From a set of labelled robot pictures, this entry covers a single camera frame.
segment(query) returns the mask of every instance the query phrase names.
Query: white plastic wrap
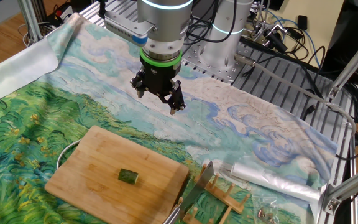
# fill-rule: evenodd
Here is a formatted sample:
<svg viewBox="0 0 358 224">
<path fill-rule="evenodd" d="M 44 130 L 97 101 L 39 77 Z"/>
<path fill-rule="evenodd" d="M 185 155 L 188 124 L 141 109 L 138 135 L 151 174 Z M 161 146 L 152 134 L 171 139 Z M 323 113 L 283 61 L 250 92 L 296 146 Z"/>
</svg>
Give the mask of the white plastic wrap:
<svg viewBox="0 0 358 224">
<path fill-rule="evenodd" d="M 320 199 L 319 190 L 279 177 L 277 174 L 267 169 L 255 169 L 237 162 L 232 167 L 231 175 L 276 190 L 277 192 L 305 200 L 309 203 L 317 203 Z"/>
</svg>

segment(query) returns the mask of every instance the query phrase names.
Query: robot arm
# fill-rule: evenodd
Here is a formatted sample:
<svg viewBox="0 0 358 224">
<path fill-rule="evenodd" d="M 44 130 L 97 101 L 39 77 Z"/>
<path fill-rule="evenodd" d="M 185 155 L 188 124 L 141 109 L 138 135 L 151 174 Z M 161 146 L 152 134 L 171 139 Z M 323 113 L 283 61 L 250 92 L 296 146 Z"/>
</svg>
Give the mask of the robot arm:
<svg viewBox="0 0 358 224">
<path fill-rule="evenodd" d="M 138 21 L 132 22 L 114 12 L 106 12 L 104 0 L 99 15 L 107 30 L 140 48 L 142 69 L 131 80 L 141 98 L 145 91 L 158 96 L 171 107 L 171 114 L 186 106 L 180 81 L 173 81 L 181 67 L 181 48 L 193 0 L 138 0 Z"/>
</svg>

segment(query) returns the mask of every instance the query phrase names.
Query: white cable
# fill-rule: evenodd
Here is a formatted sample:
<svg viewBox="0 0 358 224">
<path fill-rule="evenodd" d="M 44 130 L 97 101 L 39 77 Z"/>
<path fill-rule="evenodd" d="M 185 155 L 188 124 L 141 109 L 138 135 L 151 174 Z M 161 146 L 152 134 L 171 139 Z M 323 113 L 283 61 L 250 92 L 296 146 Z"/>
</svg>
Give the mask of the white cable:
<svg viewBox="0 0 358 224">
<path fill-rule="evenodd" d="M 26 34 L 24 34 L 24 36 L 23 36 L 23 44 L 25 45 L 25 47 L 28 47 L 28 45 L 25 43 L 25 37 L 27 37 L 28 34 L 29 34 L 29 33 L 26 33 Z"/>
<path fill-rule="evenodd" d="M 63 154 L 67 151 L 67 149 L 71 148 L 74 145 L 77 145 L 78 143 L 80 143 L 81 140 L 75 141 L 71 144 L 69 144 L 66 148 L 63 149 L 63 151 L 60 153 L 59 158 L 57 158 L 57 162 L 56 162 L 56 170 L 59 169 L 59 163 L 60 163 L 60 159 L 62 158 Z"/>
<path fill-rule="evenodd" d="M 24 35 L 20 32 L 20 28 L 22 28 L 22 27 L 24 27 L 24 26 L 26 26 L 26 24 L 22 24 L 22 25 L 20 25 L 20 26 L 17 28 L 17 31 L 18 31 L 18 33 L 19 33 L 21 36 L 24 36 Z"/>
<path fill-rule="evenodd" d="M 271 77 L 276 78 L 277 80 L 280 80 L 282 83 L 287 84 L 290 87 L 302 92 L 306 96 L 309 96 L 309 97 L 317 100 L 320 103 L 324 103 L 331 110 L 337 111 L 338 113 L 341 113 L 347 119 L 347 121 L 351 124 L 351 126 L 352 126 L 352 135 L 351 136 L 354 136 L 354 134 L 356 133 L 356 123 L 354 122 L 353 118 L 349 114 L 347 114 L 339 105 L 336 105 L 334 103 L 330 103 L 330 102 L 328 102 L 328 101 L 326 101 L 326 100 L 324 100 L 324 99 L 312 94 L 311 92 L 302 89 L 301 87 L 299 87 L 299 86 L 297 86 L 297 85 L 295 85 L 295 84 L 293 84 L 293 83 L 291 83 L 291 82 L 279 77 L 278 75 L 274 74 L 269 69 L 259 65 L 258 63 L 254 63 L 254 66 L 256 68 L 261 69 L 262 71 L 264 71 L 265 73 L 267 73 Z"/>
</svg>

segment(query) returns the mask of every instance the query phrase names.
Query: power strip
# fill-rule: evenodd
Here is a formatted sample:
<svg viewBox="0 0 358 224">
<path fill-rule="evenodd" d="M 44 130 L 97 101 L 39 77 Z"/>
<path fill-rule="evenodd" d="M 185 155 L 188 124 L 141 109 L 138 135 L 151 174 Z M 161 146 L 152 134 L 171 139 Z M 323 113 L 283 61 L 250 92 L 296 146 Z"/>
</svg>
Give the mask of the power strip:
<svg viewBox="0 0 358 224">
<path fill-rule="evenodd" d="M 72 6 L 68 6 L 60 15 L 60 18 L 62 18 L 63 22 L 66 22 L 68 18 L 70 18 L 69 15 L 73 14 L 73 8 Z"/>
</svg>

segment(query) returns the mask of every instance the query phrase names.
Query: cucumber piece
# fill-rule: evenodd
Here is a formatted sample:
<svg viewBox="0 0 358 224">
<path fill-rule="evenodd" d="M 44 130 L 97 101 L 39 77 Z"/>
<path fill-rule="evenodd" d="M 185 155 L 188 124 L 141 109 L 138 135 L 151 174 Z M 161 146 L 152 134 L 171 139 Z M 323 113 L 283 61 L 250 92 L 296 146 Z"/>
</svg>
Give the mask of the cucumber piece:
<svg viewBox="0 0 358 224">
<path fill-rule="evenodd" d="M 128 184 L 136 184 L 139 174 L 130 170 L 121 169 L 119 171 L 118 179 Z"/>
</svg>

